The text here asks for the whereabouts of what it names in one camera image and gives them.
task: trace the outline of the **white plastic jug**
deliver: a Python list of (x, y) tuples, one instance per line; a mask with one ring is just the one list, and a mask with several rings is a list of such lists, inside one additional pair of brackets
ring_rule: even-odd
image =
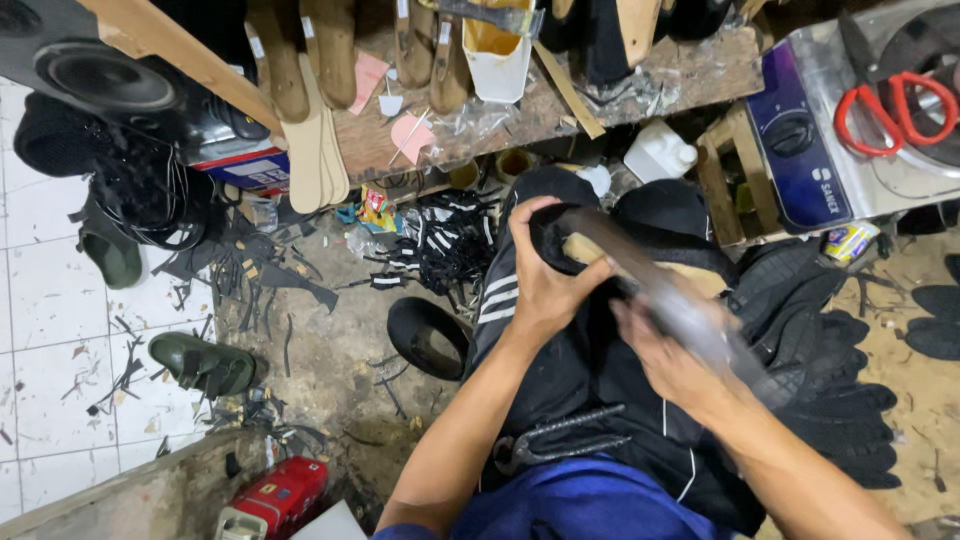
[(697, 149), (658, 118), (636, 135), (623, 162), (646, 184), (683, 176), (697, 162)]

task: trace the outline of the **green shoe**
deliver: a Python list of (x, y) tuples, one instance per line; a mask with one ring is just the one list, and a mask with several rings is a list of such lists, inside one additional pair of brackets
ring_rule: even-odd
[(256, 372), (250, 354), (178, 331), (151, 339), (147, 352), (170, 371), (180, 388), (203, 390), (209, 400), (243, 392)]
[(86, 203), (79, 212), (70, 214), (70, 221), (80, 226), (80, 241), (77, 251), (86, 253), (100, 268), (104, 282), (111, 289), (133, 286), (143, 271), (140, 248), (117, 229), (104, 211), (87, 195)]

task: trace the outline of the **scissors handle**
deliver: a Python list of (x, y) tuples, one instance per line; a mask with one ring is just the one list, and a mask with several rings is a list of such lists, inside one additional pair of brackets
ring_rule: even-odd
[[(933, 136), (921, 135), (913, 125), (910, 118), (910, 108), (906, 104), (907, 86), (920, 86), (932, 92), (938, 98), (943, 106), (944, 127), (940, 133)], [(897, 120), (900, 124), (900, 130), (903, 132), (903, 138), (911, 144), (923, 146), (940, 142), (950, 135), (953, 127), (957, 123), (957, 100), (953, 97), (953, 92), (946, 86), (934, 81), (924, 75), (918, 75), (909, 71), (904, 71), (890, 77), (890, 89), (893, 91), (894, 107), (897, 111)]]
[[(850, 107), (856, 98), (860, 98), (860, 102), (867, 107), (870, 115), (883, 126), (883, 130), (893, 139), (893, 146), (877, 148), (856, 140), (850, 135), (850, 130), (847, 128), (847, 116), (850, 114)], [(887, 111), (883, 109), (874, 92), (866, 85), (851, 88), (843, 95), (840, 104), (837, 105), (836, 112), (833, 114), (833, 129), (836, 130), (840, 142), (864, 156), (872, 158), (893, 156), (903, 147), (903, 134), (900, 133), (900, 128), (894, 122), (894, 119), (887, 114)]]

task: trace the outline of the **black pants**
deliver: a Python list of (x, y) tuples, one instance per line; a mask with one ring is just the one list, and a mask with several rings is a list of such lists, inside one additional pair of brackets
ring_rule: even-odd
[[(669, 188), (669, 208), (651, 212), (643, 202), (652, 191), (662, 195), (665, 188)], [(599, 206), (589, 183), (560, 168), (528, 171), (517, 179), (505, 202), (499, 251), (487, 274), (468, 374), (490, 353), (516, 307), (516, 247), (506, 218), (517, 204), (541, 195), (585, 207)], [(611, 214), (625, 229), (641, 223), (684, 233), (707, 232), (703, 197), (683, 181), (658, 181), (632, 190)], [(692, 432), (700, 433), (699, 426), (650, 386), (639, 358), (620, 339), (609, 309), (609, 299), (618, 295), (611, 282), (602, 284), (573, 321), (540, 349), (516, 393), (501, 436), (517, 437), (572, 413), (625, 404), (624, 413), (595, 425), (535, 439), (531, 450), (546, 453), (579, 446), (603, 434), (630, 434), (631, 442), (609, 454), (653, 478), (684, 506), (753, 536), (766, 515), (762, 506), (737, 477), (712, 435), (703, 432), (691, 438)], [(691, 439), (696, 442), (679, 442)], [(481, 486), (489, 491), (507, 480), (488, 462)]]

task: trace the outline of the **concrete floor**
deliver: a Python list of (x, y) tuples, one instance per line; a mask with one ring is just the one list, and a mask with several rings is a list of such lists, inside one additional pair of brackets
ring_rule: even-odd
[[(343, 238), (346, 229), (327, 215), (315, 234), (297, 242), (306, 258), (323, 273), (325, 286), (362, 280), (380, 269), (378, 263), (355, 257), (346, 244), (333, 243)], [(324, 235), (330, 240), (327, 248), (323, 247)], [(902, 239), (899, 245), (906, 243)], [(943, 255), (947, 253), (960, 253), (960, 233), (921, 237), (902, 251), (897, 249), (889, 260), (878, 262), (876, 274), (887, 277), (884, 271), (889, 272), (907, 289), (919, 284), (950, 283), (943, 266)], [(923, 316), (923, 311), (908, 294), (900, 295), (879, 285), (868, 286), (876, 305), (902, 306), (893, 313), (868, 311), (864, 320), (872, 329), (860, 345), (870, 357), (861, 380), (882, 382), (900, 398), (896, 408), (887, 413), (887, 421), (901, 433), (900, 442), (895, 445), (899, 461), (893, 472), (900, 476), (903, 487), (876, 495), (903, 523), (960, 513), (960, 394), (956, 392), (960, 363), (910, 355), (907, 346), (896, 339), (894, 328), (905, 331), (906, 322)], [(375, 383), (397, 373), (406, 362), (398, 359), (379, 369), (371, 368), (369, 363), (394, 353), (387, 338), (386, 319), (395, 300), (415, 295), (444, 308), (449, 305), (446, 299), (414, 282), (404, 289), (377, 291), (361, 285), (338, 292), (340, 301), (328, 314), (326, 307), (308, 292), (281, 289), (270, 313), (272, 341), (262, 326), (258, 333), (238, 333), (242, 313), (230, 302), (218, 308), (217, 331), (222, 342), (252, 350), (269, 360), (272, 369), (266, 381), (274, 394), (287, 402), (288, 422), (332, 433), (327, 449), (332, 477), (360, 494), (351, 499), (351, 505), (356, 514), (366, 518), (361, 521), (375, 522), (406, 458), (452, 399), (458, 385), (426, 377), (415, 368), (407, 369), (391, 382), (407, 414), (407, 420), (403, 420), (396, 415), (386, 389)], [(858, 306), (856, 281), (849, 280), (828, 308), (841, 308), (855, 316)], [(294, 325), (289, 379), (283, 374), (288, 312), (293, 315)], [(383, 446), (357, 443), (345, 436), (344, 430)], [(940, 454), (940, 474), (947, 493), (938, 493), (933, 483), (934, 448)], [(780, 538), (780, 534), (768, 520), (758, 538)]]

